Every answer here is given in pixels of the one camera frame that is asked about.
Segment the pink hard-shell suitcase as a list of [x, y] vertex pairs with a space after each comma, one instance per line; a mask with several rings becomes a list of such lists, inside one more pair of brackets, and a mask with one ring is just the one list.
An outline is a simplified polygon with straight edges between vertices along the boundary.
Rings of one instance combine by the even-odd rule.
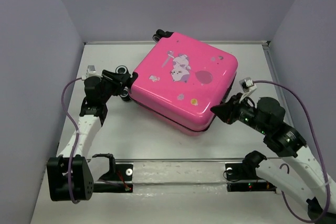
[[186, 35], [158, 29], [151, 51], [135, 68], [122, 92], [180, 131], [199, 135], [215, 118], [211, 107], [224, 102], [234, 83], [235, 56]]

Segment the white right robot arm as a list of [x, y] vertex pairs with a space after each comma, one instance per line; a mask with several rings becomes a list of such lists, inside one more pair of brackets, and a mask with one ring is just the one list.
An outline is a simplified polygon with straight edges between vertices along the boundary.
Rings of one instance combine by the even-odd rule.
[[242, 93], [211, 111], [224, 123], [240, 121], [264, 136], [266, 146], [290, 166], [301, 181], [273, 165], [264, 154], [252, 151], [242, 160], [241, 171], [275, 185], [290, 196], [309, 216], [308, 223], [335, 223], [335, 181], [324, 176], [322, 163], [313, 156], [300, 133], [285, 123], [285, 110], [270, 97], [260, 98], [256, 106]]

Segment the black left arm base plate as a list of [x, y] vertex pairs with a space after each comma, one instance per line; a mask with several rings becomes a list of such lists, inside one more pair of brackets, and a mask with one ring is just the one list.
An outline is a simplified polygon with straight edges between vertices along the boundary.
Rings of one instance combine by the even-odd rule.
[[103, 174], [94, 184], [94, 193], [133, 193], [133, 164], [117, 163], [115, 172]]

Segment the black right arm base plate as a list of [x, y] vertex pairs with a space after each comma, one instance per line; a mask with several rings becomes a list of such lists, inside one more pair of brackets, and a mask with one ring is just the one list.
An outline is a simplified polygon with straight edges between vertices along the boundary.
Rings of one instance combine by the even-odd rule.
[[226, 163], [223, 178], [227, 181], [227, 191], [235, 192], [276, 192], [277, 187], [259, 178], [256, 172], [243, 163]]

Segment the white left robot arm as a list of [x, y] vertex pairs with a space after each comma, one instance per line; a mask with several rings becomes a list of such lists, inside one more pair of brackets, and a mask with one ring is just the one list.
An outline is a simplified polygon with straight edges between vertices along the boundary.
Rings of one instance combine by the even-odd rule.
[[89, 200], [94, 184], [100, 178], [111, 179], [115, 175], [117, 184], [124, 192], [130, 193], [127, 184], [117, 168], [113, 154], [95, 154], [89, 158], [89, 150], [97, 133], [103, 127], [108, 114], [107, 102], [114, 97], [129, 101], [128, 88], [131, 74], [126, 66], [118, 66], [114, 72], [103, 70], [97, 74], [94, 66], [80, 78], [84, 83], [85, 96], [81, 103], [79, 119], [75, 121], [64, 109], [66, 116], [75, 127], [66, 147], [56, 157], [51, 157], [46, 165], [50, 199], [71, 201], [77, 204]]

